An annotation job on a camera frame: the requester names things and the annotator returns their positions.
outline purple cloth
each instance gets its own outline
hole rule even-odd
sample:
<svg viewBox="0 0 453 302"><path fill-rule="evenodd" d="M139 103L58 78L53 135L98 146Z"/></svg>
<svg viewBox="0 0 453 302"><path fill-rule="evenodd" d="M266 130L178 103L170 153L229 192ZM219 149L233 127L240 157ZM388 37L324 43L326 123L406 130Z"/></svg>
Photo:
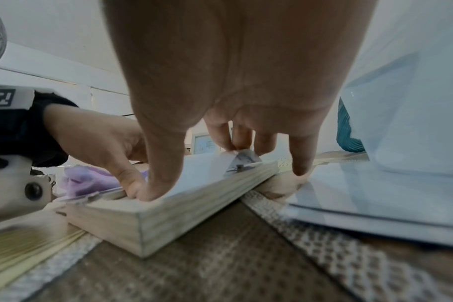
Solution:
<svg viewBox="0 0 453 302"><path fill-rule="evenodd" d="M114 176L99 168L74 166L66 168L64 173L66 177L61 180L59 187L66 190L67 197L120 188L120 184ZM146 178L148 170L141 173Z"/></svg>

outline qr code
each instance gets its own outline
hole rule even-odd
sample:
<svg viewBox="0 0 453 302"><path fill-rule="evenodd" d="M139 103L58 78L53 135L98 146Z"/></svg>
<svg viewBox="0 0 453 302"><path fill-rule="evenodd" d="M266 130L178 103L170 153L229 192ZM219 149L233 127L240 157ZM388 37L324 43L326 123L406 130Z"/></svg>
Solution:
<svg viewBox="0 0 453 302"><path fill-rule="evenodd" d="M11 106L15 92L16 89L0 89L0 107Z"/></svg>

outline teal fabric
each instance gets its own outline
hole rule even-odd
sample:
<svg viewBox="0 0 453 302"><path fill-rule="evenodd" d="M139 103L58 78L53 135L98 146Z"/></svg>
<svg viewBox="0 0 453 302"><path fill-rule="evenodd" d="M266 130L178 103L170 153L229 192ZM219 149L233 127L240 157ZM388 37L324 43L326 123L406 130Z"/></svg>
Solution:
<svg viewBox="0 0 453 302"><path fill-rule="evenodd" d="M336 142L344 150L348 152L364 152L364 146L359 139L351 138L351 126L349 124L349 114L346 107L340 98L338 105L338 132L336 134Z"/></svg>

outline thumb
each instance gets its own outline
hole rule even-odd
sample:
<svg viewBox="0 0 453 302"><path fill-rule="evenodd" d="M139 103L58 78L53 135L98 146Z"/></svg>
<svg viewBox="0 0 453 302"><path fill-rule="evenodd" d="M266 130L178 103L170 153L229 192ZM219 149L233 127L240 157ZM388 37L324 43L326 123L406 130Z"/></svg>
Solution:
<svg viewBox="0 0 453 302"><path fill-rule="evenodd" d="M114 154L105 168L117 178L129 198L135 198L145 185L145 178L142 173L121 152Z"/></svg>
<svg viewBox="0 0 453 302"><path fill-rule="evenodd" d="M182 173L186 132L171 132L159 127L142 127L149 164L147 184L137 194L152 201L167 193Z"/></svg>

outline human hand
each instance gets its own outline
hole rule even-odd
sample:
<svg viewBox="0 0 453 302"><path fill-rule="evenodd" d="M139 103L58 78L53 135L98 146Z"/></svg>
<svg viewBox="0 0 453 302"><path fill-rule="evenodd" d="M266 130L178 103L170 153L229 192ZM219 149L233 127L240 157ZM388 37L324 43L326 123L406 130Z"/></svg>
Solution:
<svg viewBox="0 0 453 302"><path fill-rule="evenodd" d="M129 160L147 163L148 159L135 120L59 104L49 105L43 118L49 134L67 154L106 169L129 197L136 197L145 179Z"/></svg>
<svg viewBox="0 0 453 302"><path fill-rule="evenodd" d="M227 150L249 148L255 130L255 151L267 153L288 134L293 171L305 174L375 3L104 0L151 159L138 197L172 188L185 133L202 117Z"/></svg>

